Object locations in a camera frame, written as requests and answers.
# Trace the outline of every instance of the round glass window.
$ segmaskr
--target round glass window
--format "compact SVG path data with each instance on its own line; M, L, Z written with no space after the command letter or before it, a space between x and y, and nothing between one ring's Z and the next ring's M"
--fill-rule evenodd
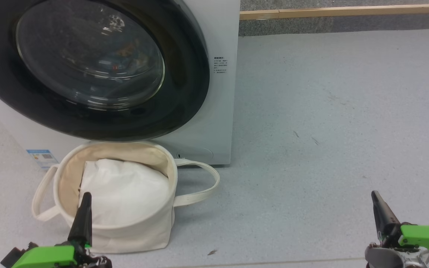
M126 110L160 89L165 65L150 35L126 15L89 0L48 0L16 29L31 72L69 102Z

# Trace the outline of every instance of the blue and white sticker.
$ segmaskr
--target blue and white sticker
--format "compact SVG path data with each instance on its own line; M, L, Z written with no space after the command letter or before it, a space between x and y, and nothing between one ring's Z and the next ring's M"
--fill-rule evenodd
M49 150L26 150L41 168L50 168L59 163Z

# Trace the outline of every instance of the gray carpet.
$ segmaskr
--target gray carpet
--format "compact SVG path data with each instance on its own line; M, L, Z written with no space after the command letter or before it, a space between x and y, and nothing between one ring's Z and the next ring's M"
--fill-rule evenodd
M429 0L242 0L241 10L429 4ZM242 20L240 36L429 29L429 14Z

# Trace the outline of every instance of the basket handle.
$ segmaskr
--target basket handle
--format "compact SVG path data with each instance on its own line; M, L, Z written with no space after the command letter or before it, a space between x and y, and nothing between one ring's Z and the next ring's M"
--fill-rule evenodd
M46 195L50 182L54 179L58 166L59 165L53 165L49 168L44 178L42 178L41 183L39 183L34 198L32 199L32 216L37 220L48 221L61 212L58 207L54 206L41 213L42 200Z
M187 195L179 195L175 197L173 207L181 207L183 205L191 205L196 202L203 201L207 199L210 195L212 195L214 190L218 187L219 173L210 165L187 159L175 159L175 163L177 164L177 166L199 166L200 168L208 171L213 176L215 183L211 188L206 189L204 191Z

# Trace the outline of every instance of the washing machine door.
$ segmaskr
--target washing machine door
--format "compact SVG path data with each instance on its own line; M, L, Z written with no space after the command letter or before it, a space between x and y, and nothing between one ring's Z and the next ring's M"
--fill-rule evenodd
M0 99L86 139L167 134L208 91L198 29L171 0L0 0Z

